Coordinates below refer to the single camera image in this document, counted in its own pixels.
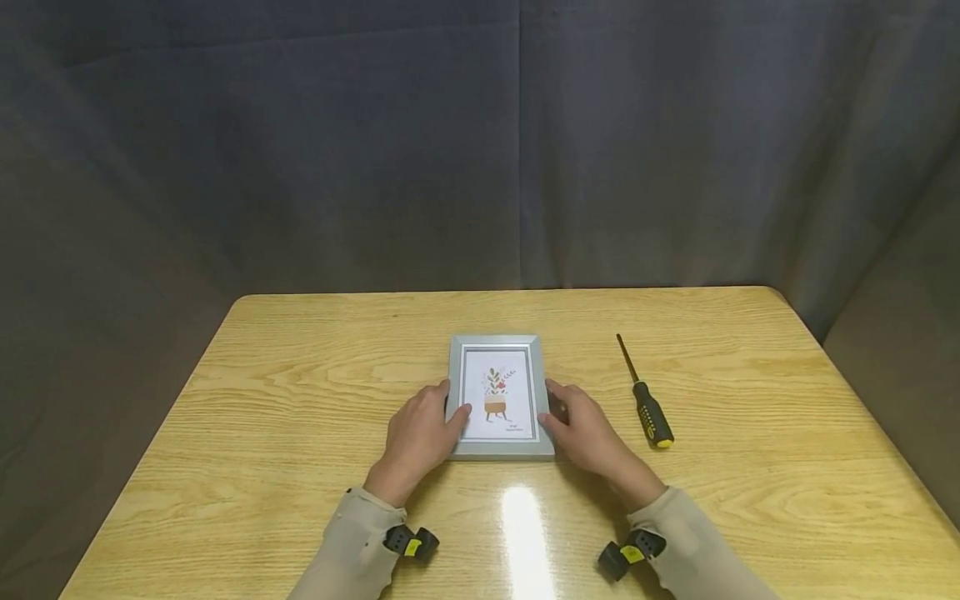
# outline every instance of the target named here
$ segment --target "sleeve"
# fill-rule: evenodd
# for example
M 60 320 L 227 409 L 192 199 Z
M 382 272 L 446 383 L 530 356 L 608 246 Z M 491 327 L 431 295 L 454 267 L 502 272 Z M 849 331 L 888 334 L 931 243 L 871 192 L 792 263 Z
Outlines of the sleeve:
M 324 541 L 288 600 L 375 600 L 390 584 L 398 554 L 383 546 L 406 511 L 363 488 L 347 490 L 324 529 Z
M 666 540 L 650 566 L 677 600 L 776 600 L 684 492 L 670 488 L 650 506 L 627 516 L 631 529 Z

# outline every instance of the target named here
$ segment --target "framed print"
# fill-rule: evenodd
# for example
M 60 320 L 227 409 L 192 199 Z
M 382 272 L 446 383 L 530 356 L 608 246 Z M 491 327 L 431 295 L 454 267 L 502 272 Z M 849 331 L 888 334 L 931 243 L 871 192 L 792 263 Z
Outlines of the framed print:
M 536 335 L 456 335 L 450 343 L 446 418 L 473 406 L 450 455 L 463 460 L 533 460 L 554 455 L 537 421 L 549 411 Z

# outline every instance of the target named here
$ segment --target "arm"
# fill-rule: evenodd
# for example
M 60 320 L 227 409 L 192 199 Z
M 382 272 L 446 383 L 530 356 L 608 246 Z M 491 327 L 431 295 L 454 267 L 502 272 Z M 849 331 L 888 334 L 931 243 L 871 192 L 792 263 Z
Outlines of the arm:
M 324 542 L 288 600 L 375 600 L 390 584 L 397 554 L 383 545 L 402 523 L 403 505 L 423 477 L 442 463 L 467 426 L 470 406 L 445 422 L 450 382 L 427 386 L 390 419 L 383 456 L 362 489 L 350 489 L 324 530 Z
M 565 408 L 540 422 L 577 466 L 607 479 L 627 507 L 632 529 L 666 540 L 650 561 L 677 600 L 776 600 L 727 546 L 707 515 L 682 490 L 667 488 L 616 434 L 603 409 L 583 390 L 547 379 Z

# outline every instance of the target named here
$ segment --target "wrist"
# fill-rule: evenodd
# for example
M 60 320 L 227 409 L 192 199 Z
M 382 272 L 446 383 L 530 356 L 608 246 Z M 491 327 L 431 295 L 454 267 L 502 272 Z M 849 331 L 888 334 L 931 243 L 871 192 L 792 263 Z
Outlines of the wrist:
M 619 469 L 607 477 L 607 481 L 623 501 L 627 513 L 638 511 L 653 504 L 667 490 L 656 473 L 635 454 L 623 461 Z
M 380 459 L 370 467 L 363 489 L 387 504 L 395 508 L 401 508 L 406 504 L 407 499 L 417 488 L 419 482 L 418 477 L 413 477 L 404 472 L 404 469 Z

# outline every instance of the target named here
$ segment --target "screwdriver handle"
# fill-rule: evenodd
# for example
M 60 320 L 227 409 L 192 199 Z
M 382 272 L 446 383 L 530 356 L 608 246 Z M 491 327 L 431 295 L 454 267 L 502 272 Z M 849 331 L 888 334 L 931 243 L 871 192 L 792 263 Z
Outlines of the screwdriver handle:
M 634 397 L 636 398 L 636 412 L 640 415 L 643 433 L 647 436 L 650 444 L 658 448 L 668 448 L 673 445 L 673 432 L 670 431 L 670 425 L 666 422 L 660 403 L 654 400 L 647 384 L 642 381 L 635 383 Z

